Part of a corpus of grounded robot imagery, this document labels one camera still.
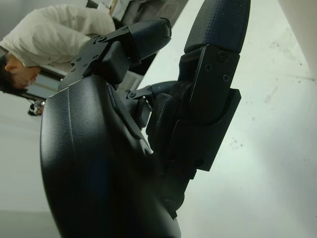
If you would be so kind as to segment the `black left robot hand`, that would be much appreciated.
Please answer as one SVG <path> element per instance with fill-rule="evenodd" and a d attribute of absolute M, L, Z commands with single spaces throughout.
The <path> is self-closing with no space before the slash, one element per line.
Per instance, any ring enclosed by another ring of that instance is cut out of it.
<path fill-rule="evenodd" d="M 63 238 L 179 238 L 177 210 L 209 171 L 241 100 L 231 83 L 248 0 L 206 0 L 179 76 L 117 93 L 129 68 L 171 39 L 156 18 L 93 37 L 42 115 L 43 183 Z"/>

